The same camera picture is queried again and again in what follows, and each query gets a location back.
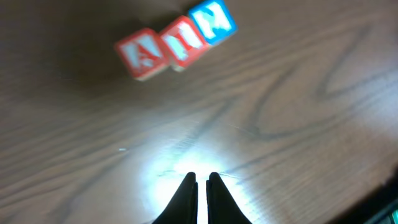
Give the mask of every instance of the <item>black object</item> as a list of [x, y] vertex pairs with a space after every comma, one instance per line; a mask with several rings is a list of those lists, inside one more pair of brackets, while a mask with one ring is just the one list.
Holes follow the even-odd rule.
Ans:
[[337, 224], [398, 223], [398, 175], [374, 190], [351, 209], [330, 221]]
[[198, 182], [195, 173], [189, 172], [153, 224], [197, 224], [197, 220]]
[[[206, 181], [209, 224], [251, 224], [226, 188], [218, 173]], [[198, 183], [189, 172], [165, 210], [153, 224], [196, 224], [198, 216]]]
[[209, 224], [251, 224], [216, 172], [206, 181]]

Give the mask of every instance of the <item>wooden table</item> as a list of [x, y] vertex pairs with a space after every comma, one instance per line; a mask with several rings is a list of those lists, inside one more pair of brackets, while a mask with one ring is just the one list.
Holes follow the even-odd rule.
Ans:
[[326, 223], [398, 162], [398, 3], [225, 0], [239, 31], [132, 80], [114, 41], [189, 0], [0, 3], [0, 223], [155, 219], [188, 171], [253, 223]]

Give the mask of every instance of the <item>wooden block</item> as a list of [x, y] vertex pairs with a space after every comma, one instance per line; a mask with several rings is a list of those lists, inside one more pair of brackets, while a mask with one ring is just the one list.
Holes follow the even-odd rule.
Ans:
[[180, 72], [196, 61], [208, 49], [209, 45], [194, 23], [186, 16], [180, 16], [161, 33], [174, 70]]
[[188, 15], [210, 45], [221, 43], [238, 30], [222, 0], [207, 0], [190, 9]]
[[155, 31], [145, 28], [117, 42], [115, 49], [131, 75], [144, 81], [169, 66], [162, 44]]

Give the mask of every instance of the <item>black tip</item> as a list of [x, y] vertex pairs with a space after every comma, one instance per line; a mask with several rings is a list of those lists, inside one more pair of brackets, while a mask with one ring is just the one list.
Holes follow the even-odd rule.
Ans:
[[198, 183], [196, 174], [189, 172], [174, 193], [169, 204], [153, 224], [196, 224], [198, 216]]
[[250, 224], [220, 175], [212, 172], [206, 181], [209, 224]]

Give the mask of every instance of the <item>wood grain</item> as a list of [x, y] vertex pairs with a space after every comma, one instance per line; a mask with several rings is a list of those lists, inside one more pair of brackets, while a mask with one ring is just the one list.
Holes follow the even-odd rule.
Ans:
[[150, 223], [189, 171], [253, 223], [326, 223], [398, 163], [398, 4], [225, 0], [239, 31], [183, 73], [112, 44], [198, 3], [0, 2], [0, 223]]

